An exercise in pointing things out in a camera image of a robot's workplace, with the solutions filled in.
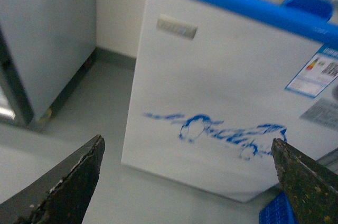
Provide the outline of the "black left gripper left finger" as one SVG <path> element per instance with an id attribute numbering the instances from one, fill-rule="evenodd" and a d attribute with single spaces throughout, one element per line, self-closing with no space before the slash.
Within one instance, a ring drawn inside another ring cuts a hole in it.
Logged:
<path id="1" fill-rule="evenodd" d="M 1 223 L 82 223 L 96 189 L 105 141 L 96 135 L 1 203 Z"/>

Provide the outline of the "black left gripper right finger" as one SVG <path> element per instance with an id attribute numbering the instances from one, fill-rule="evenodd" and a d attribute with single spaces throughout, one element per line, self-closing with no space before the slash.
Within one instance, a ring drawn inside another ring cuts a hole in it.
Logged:
<path id="1" fill-rule="evenodd" d="M 337 174 L 275 138 L 271 146 L 281 189 L 299 223 L 337 223 Z"/>

